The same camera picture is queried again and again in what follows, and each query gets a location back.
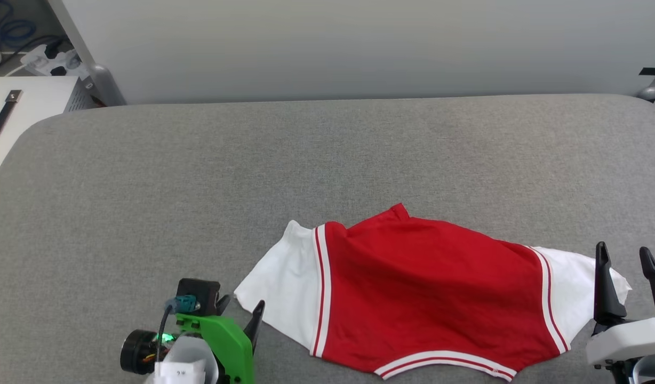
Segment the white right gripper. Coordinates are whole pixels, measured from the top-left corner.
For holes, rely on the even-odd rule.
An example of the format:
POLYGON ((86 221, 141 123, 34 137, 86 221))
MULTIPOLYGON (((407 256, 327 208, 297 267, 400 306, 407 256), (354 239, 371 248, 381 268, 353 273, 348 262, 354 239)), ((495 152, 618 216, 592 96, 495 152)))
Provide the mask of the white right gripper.
MULTIPOLYGON (((644 277, 650 284, 655 308, 655 258, 646 246, 640 248, 640 261, 644 277)), ((626 308, 618 299, 611 277, 607 245, 598 242, 594 270, 594 321, 625 323, 626 316, 626 308)), ((590 365, 652 355, 655 355, 655 317, 613 326, 594 335, 586 345, 586 358, 590 365)))

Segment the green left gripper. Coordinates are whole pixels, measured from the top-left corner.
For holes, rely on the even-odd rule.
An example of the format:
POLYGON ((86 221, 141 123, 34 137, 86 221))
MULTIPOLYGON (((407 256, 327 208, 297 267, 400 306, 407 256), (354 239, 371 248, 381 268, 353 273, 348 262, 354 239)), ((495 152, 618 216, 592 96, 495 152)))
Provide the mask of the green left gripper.
POLYGON ((218 299, 215 316, 176 315, 181 335, 175 342, 175 360, 187 364, 203 360, 203 384, 253 384, 253 353, 266 302, 257 303, 243 331, 222 316, 230 300, 230 295, 218 299))

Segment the red and white basketball jersey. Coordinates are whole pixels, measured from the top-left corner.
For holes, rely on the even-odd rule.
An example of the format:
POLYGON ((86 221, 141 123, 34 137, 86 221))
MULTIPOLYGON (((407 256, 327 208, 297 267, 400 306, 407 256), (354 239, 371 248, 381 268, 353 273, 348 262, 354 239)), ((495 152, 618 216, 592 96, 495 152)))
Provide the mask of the red and white basketball jersey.
POLYGON ((382 379, 449 364, 511 381, 593 318, 595 264, 397 204, 351 228, 290 221, 234 295, 310 355, 382 379))

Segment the white partition panel on stand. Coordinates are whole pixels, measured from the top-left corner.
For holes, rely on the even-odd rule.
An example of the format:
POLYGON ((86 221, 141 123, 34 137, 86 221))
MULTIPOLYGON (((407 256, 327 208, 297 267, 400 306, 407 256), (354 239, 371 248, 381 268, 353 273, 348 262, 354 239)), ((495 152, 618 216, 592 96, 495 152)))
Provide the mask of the white partition panel on stand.
POLYGON ((633 95, 655 0, 49 0, 105 97, 633 95))

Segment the white cabinet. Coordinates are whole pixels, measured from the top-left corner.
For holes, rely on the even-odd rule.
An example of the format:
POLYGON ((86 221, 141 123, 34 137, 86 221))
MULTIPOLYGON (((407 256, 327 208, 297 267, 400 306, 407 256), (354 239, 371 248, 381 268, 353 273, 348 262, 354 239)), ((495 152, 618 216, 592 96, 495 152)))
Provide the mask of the white cabinet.
POLYGON ((97 106, 77 76, 2 76, 0 111, 11 90, 22 90, 22 96, 0 135, 0 167, 14 143, 33 124, 97 106))

